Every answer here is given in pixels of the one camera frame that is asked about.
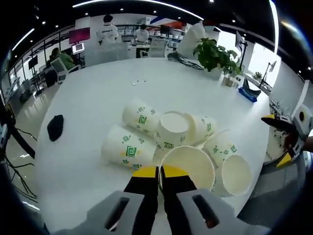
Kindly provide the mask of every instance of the black stand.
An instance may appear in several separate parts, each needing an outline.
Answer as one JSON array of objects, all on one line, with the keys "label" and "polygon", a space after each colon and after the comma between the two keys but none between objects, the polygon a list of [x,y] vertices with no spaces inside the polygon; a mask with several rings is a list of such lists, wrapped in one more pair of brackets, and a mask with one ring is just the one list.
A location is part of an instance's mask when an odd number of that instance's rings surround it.
[{"label": "black stand", "polygon": [[270,65],[271,65],[271,64],[269,63],[269,64],[268,64],[268,67],[266,68],[266,71],[265,71],[264,76],[263,76],[263,78],[262,78],[262,80],[261,80],[261,83],[260,83],[259,88],[261,87],[262,83],[263,83],[264,80],[265,80],[265,77],[266,77],[266,75],[267,75],[267,73],[268,73],[268,68],[269,68]]},{"label": "black stand", "polygon": [[245,53],[246,53],[246,47],[248,46],[248,43],[240,43],[240,44],[242,44],[242,45],[244,45],[245,46],[245,48],[244,48],[244,53],[243,53],[243,57],[242,57],[242,59],[241,59],[241,63],[240,63],[240,70],[241,70],[241,66],[243,65],[243,61],[244,61],[244,58],[245,58]]},{"label": "black stand", "polygon": [[7,125],[8,137],[12,135],[18,144],[28,153],[33,159],[35,159],[35,150],[32,149],[29,144],[24,140],[20,133],[15,128],[15,119],[6,111],[4,104],[0,102],[0,123],[2,126]]}]

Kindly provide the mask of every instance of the white shirt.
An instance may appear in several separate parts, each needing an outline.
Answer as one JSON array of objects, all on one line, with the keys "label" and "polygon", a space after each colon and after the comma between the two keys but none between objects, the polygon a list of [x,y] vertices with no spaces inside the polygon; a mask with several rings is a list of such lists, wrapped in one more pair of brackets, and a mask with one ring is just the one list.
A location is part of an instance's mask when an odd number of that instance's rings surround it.
[{"label": "white shirt", "polygon": [[97,32],[98,41],[103,43],[115,43],[115,39],[118,37],[117,27],[111,23],[104,23],[102,29]]},{"label": "white shirt", "polygon": [[137,38],[140,42],[146,42],[149,38],[149,32],[147,30],[143,29],[137,29],[134,33],[135,38]]},{"label": "white shirt", "polygon": [[188,59],[196,59],[193,55],[193,51],[197,45],[201,43],[201,38],[207,38],[202,21],[190,27],[184,38],[178,44],[176,51]]}]

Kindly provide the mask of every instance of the paper cup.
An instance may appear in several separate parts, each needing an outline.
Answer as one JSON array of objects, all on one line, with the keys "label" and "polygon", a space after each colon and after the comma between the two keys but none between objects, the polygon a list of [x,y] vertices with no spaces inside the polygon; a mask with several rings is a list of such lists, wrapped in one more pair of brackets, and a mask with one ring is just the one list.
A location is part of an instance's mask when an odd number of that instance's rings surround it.
[{"label": "paper cup", "polygon": [[221,197],[245,194],[252,182],[249,164],[239,155],[231,155],[216,172],[216,181],[212,188],[215,195]]},{"label": "paper cup", "polygon": [[155,139],[164,150],[171,150],[184,144],[189,129],[187,119],[178,112],[168,112],[161,116]]},{"label": "paper cup", "polygon": [[221,166],[229,156],[237,153],[236,145],[229,140],[228,130],[210,137],[205,142],[204,149],[217,166]]},{"label": "paper cup", "polygon": [[125,124],[153,136],[161,114],[140,99],[133,99],[124,109],[122,120]]},{"label": "paper cup", "polygon": [[192,146],[174,148],[165,155],[161,165],[170,165],[186,171],[197,188],[211,190],[213,187],[215,181],[213,163],[200,149]]},{"label": "paper cup", "polygon": [[193,145],[214,134],[216,131],[216,121],[209,117],[200,117],[184,114],[189,122],[189,129],[186,136],[186,143]]},{"label": "paper cup", "polygon": [[157,144],[115,125],[102,144],[102,156],[110,162],[139,169],[149,165]]}]

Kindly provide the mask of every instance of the blue object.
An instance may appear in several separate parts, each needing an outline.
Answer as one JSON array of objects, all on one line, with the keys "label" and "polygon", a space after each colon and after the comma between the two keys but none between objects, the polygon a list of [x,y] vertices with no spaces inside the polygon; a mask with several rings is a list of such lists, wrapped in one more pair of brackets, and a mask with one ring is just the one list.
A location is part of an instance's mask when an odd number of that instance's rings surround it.
[{"label": "blue object", "polygon": [[250,100],[252,103],[255,103],[257,100],[256,97],[250,96],[242,87],[238,89],[239,93],[242,94],[244,97],[246,97],[248,100]]}]

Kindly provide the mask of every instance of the white round table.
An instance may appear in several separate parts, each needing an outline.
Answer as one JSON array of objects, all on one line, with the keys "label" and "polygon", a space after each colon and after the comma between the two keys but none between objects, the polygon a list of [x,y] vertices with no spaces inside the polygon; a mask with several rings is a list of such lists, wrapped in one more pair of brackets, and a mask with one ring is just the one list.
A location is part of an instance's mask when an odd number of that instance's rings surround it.
[{"label": "white round table", "polygon": [[[123,108],[134,97],[160,112],[205,115],[217,120],[218,131],[231,129],[251,166],[253,183],[247,194],[223,200],[236,215],[245,205],[266,154],[268,126],[260,118],[269,114],[268,97],[261,93],[253,104],[236,89],[211,80],[207,71],[165,58],[123,60],[68,75],[47,111],[35,174],[40,210],[50,232],[79,225],[89,209],[129,182],[128,168],[105,166],[101,145],[109,129],[121,123]],[[64,116],[63,134],[51,142],[46,127],[59,114]],[[171,234],[164,223],[166,216],[158,212],[152,234]]]}]

